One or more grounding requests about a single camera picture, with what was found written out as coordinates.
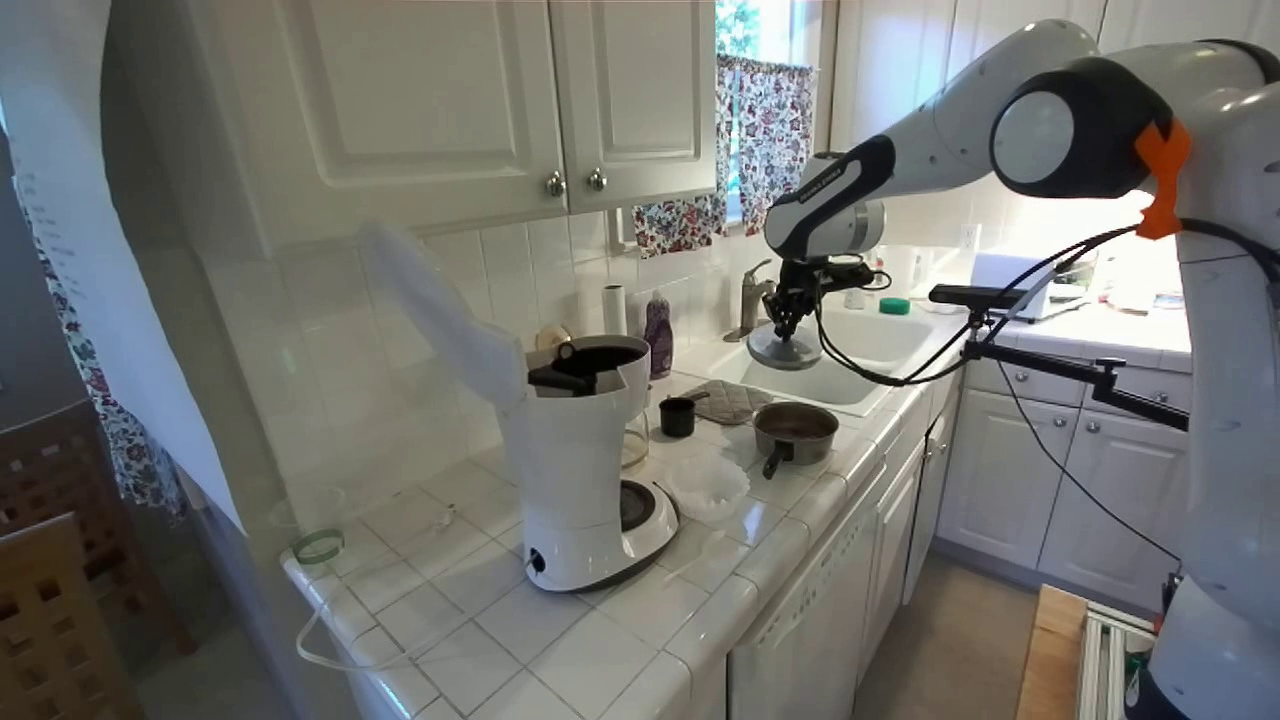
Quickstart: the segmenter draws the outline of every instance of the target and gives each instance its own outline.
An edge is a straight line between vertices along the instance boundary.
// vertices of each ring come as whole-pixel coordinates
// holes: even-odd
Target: faucet
[[[760,307],[760,302],[770,294],[770,281],[757,281],[757,272],[760,272],[765,266],[769,266],[769,260],[760,260],[757,269],[747,269],[745,281],[741,281],[736,330],[725,336],[726,343],[753,336],[753,330],[757,330],[757,307]]]

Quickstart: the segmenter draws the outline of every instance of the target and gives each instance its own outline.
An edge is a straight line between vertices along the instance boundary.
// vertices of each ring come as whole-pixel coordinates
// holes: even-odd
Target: floral curtain
[[[765,228],[791,192],[813,139],[813,73],[741,56],[715,60],[715,195],[652,200],[629,213],[623,252],[668,255],[708,250],[726,228]]]
[[[119,496],[130,504],[144,504],[144,510],[185,514],[180,472],[175,472],[172,457],[146,435],[146,428],[128,407],[119,407],[113,402],[113,389],[106,389],[103,368],[94,365],[91,341],[82,336],[74,307],[70,307],[67,294],[61,287],[41,242],[35,242],[35,255],[44,269],[53,307],[64,325],[70,365],[74,365],[74,371],[91,395],[91,407],[103,423]]]

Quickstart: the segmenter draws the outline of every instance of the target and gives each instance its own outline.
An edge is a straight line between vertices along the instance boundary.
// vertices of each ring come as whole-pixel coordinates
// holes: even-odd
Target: bottle
[[[652,294],[644,303],[649,378],[668,378],[677,356],[670,303]]]

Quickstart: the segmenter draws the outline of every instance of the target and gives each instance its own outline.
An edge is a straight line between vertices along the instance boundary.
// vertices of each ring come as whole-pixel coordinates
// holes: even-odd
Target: white wall
[[[0,129],[0,428],[82,402],[6,178],[13,160]]]

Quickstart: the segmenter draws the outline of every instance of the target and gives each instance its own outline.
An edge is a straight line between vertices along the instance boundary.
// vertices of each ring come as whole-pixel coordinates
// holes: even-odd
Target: sink
[[[842,347],[856,365],[876,371],[904,378],[913,371],[948,332],[925,316],[870,316],[870,311],[827,311],[825,316],[831,343]],[[753,362],[745,343],[725,353],[708,378],[726,385],[753,385],[770,395],[831,404],[853,417],[866,417],[892,389],[870,385],[827,356],[805,371],[781,371]]]

